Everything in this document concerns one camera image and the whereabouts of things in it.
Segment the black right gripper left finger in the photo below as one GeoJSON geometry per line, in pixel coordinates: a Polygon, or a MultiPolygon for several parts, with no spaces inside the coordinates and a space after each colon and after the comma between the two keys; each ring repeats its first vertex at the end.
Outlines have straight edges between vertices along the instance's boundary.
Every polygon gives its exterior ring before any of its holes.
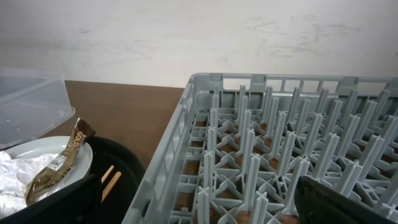
{"type": "Polygon", "coordinates": [[[6,218],[1,224],[98,223],[101,177],[90,174],[6,218]]]}

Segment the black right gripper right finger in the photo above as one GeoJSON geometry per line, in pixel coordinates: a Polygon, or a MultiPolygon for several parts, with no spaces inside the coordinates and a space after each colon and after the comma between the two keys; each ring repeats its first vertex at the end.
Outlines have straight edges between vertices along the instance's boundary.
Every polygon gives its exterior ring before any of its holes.
{"type": "Polygon", "coordinates": [[[294,199],[303,224],[394,224],[307,176],[299,177],[294,199]]]}

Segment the wooden chopstick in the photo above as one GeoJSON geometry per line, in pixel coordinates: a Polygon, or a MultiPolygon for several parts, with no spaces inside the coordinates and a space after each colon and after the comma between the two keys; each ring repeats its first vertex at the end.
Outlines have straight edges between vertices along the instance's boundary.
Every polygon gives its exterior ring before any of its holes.
{"type": "Polygon", "coordinates": [[[122,175],[122,173],[120,171],[117,171],[117,173],[115,173],[115,175],[109,181],[109,183],[107,184],[107,186],[103,190],[102,199],[101,199],[102,202],[105,200],[105,198],[108,196],[110,191],[113,189],[113,187],[115,186],[116,182],[119,180],[121,175],[122,175]]]}
{"type": "Polygon", "coordinates": [[[102,183],[102,184],[103,184],[104,181],[108,178],[108,176],[109,176],[110,173],[113,171],[113,169],[114,169],[114,166],[111,165],[111,166],[109,167],[109,169],[105,172],[105,174],[102,176],[102,178],[101,178],[101,183],[102,183]]]}

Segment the gold brown snack wrapper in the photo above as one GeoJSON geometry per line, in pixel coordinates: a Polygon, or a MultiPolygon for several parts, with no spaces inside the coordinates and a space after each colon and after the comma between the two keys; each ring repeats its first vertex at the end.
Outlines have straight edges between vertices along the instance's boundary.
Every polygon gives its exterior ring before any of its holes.
{"type": "Polygon", "coordinates": [[[72,170],[80,148],[96,131],[83,119],[78,118],[66,148],[50,161],[27,185],[24,199],[27,206],[36,203],[72,170]]]}

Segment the grey round plate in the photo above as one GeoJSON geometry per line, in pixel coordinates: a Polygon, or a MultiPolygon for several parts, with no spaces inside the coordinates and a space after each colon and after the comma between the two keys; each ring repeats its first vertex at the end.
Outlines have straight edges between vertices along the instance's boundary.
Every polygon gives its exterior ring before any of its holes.
{"type": "MultiPolygon", "coordinates": [[[[69,141],[69,136],[53,136],[25,142],[5,150],[12,159],[30,159],[42,154],[60,154],[69,141]]],[[[47,195],[62,190],[90,173],[93,151],[88,143],[80,147],[71,171],[47,195]]]]}

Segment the white tissue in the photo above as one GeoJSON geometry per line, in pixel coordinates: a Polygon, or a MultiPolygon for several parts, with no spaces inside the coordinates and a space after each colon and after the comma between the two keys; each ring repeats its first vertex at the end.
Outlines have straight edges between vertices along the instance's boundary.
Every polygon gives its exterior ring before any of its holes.
{"type": "Polygon", "coordinates": [[[33,178],[58,154],[13,159],[1,151],[1,219],[27,207],[24,191],[33,178]]]}

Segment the grey dishwasher rack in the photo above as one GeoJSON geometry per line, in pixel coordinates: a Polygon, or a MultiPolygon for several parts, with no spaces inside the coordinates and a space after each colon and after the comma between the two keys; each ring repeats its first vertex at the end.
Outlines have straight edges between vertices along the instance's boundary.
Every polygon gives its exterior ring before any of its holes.
{"type": "Polygon", "coordinates": [[[301,176],[397,221],[397,79],[196,73],[124,223],[280,223],[301,176]]]}

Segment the round black tray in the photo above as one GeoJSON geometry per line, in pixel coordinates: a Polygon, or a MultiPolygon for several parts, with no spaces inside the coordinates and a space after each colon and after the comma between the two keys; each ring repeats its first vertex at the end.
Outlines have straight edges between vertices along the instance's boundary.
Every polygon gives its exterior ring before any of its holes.
{"type": "Polygon", "coordinates": [[[111,166],[114,167],[104,186],[114,174],[121,173],[101,204],[94,223],[121,223],[146,170],[133,152],[115,141],[95,136],[88,144],[93,151],[91,174],[102,177],[111,166]]]}

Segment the clear plastic bin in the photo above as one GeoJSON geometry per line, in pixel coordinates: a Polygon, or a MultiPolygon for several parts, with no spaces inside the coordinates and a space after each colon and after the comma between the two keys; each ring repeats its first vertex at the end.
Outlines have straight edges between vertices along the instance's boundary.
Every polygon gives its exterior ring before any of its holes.
{"type": "Polygon", "coordinates": [[[63,75],[1,68],[2,150],[35,140],[74,114],[63,75]]]}

